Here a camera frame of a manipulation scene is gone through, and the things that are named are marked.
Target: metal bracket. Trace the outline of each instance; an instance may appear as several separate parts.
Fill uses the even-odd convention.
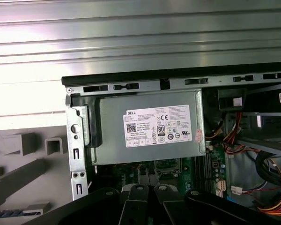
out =
[[[85,141],[88,141],[88,133],[83,129],[83,117],[86,119],[86,106],[71,107],[71,96],[67,95],[67,141],[69,149],[69,163],[71,171],[73,200],[88,194],[88,182],[85,162]]]

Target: metal chassis frame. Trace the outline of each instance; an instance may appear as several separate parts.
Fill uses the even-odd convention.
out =
[[[274,83],[281,82],[281,79],[267,80],[263,79],[263,74],[266,73],[251,73],[240,75],[216,75],[216,76],[200,76],[200,77],[184,77],[169,79],[170,90],[189,90],[195,88],[207,88],[207,87],[220,87],[220,86],[238,86],[244,84],[260,84],[260,83]],[[241,80],[235,82],[235,77],[244,78],[247,75],[253,76],[253,81]],[[199,83],[186,85],[185,80],[207,79],[208,83]],[[120,90],[114,90],[114,85],[126,86],[130,83],[139,83],[139,88],[136,90],[127,90],[122,88]],[[108,90],[84,92],[84,87],[93,87],[107,85]],[[87,106],[71,107],[71,95],[79,94],[80,96],[104,96],[104,95],[118,95],[131,92],[154,92],[160,90],[160,80],[152,79],[150,81],[129,81],[129,82],[111,82],[111,83],[96,83],[85,84],[81,86],[67,86],[67,134],[68,134],[68,148],[69,148],[69,163],[71,172],[72,194],[73,200],[81,198],[88,194],[88,182],[86,174],[86,161],[85,161],[85,147],[89,144],[90,133],[86,129],[88,122],[91,118],[88,118]],[[78,131],[73,132],[72,126],[76,124],[79,128]]]

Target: yellow wire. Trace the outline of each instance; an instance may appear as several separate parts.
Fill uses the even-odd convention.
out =
[[[205,138],[207,138],[207,139],[214,138],[214,137],[218,136],[218,135],[220,134],[220,132],[221,132],[221,128],[220,128],[220,129],[218,129],[218,130],[215,132],[215,134],[214,134],[213,136],[211,136],[211,137],[207,137],[207,136],[205,136]]]
[[[281,175],[281,170],[280,170],[280,168],[279,168],[278,166],[276,166],[276,167],[277,167],[277,170],[279,171],[279,174]],[[263,212],[267,213],[267,214],[272,214],[272,213],[276,213],[276,212],[267,212],[267,211],[274,210],[274,209],[276,209],[277,207],[279,207],[280,205],[281,205],[281,200],[280,200],[280,202],[279,202],[277,205],[275,205],[275,206],[273,206],[273,207],[271,207],[271,208],[269,208],[269,209],[263,209],[263,208],[259,208],[259,207],[258,207],[258,209],[259,209],[260,211],[263,211]]]
[[[234,131],[234,129],[231,129],[231,131],[229,132],[229,134],[227,134],[227,136],[223,139],[223,141],[225,141],[229,136],[230,134],[232,134],[232,132]]]

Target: wire bundle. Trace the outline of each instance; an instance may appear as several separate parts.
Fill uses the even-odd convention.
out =
[[[218,136],[219,134],[222,133],[222,127],[223,127],[223,124],[224,124],[224,120],[226,118],[226,112],[224,112],[221,116],[221,121],[219,122],[219,124],[216,126],[216,128],[213,130],[213,132],[209,135],[206,135],[205,138],[206,139],[212,139],[212,138],[215,138],[216,136]]]
[[[273,164],[274,167],[277,168],[277,171],[278,171],[278,173],[280,175],[280,179],[281,179],[281,170],[280,170],[280,168],[277,166],[277,164],[272,159],[269,159],[269,161]],[[264,208],[258,207],[258,210],[260,212],[263,212],[263,213],[266,213],[266,214],[269,214],[269,215],[272,215],[272,216],[281,216],[281,199],[280,199],[280,201],[276,205],[274,205],[271,208],[264,209]]]
[[[231,129],[231,131],[228,133],[228,135],[223,139],[224,142],[224,149],[226,151],[227,154],[235,154],[235,153],[240,153],[243,151],[243,147],[245,147],[244,145],[239,146],[237,149],[233,149],[232,147],[235,144],[235,139],[236,139],[236,135],[239,129],[239,125],[240,125],[240,121],[242,118],[243,113],[242,112],[237,112],[236,113],[236,122],[233,126],[233,128]]]

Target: red wire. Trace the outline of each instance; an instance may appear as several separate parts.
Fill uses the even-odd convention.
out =
[[[258,192],[258,191],[273,191],[273,190],[277,190],[280,189],[281,187],[275,187],[275,188],[264,188],[264,189],[260,189],[260,190],[252,190],[252,191],[248,191],[247,193],[252,193],[252,192]]]

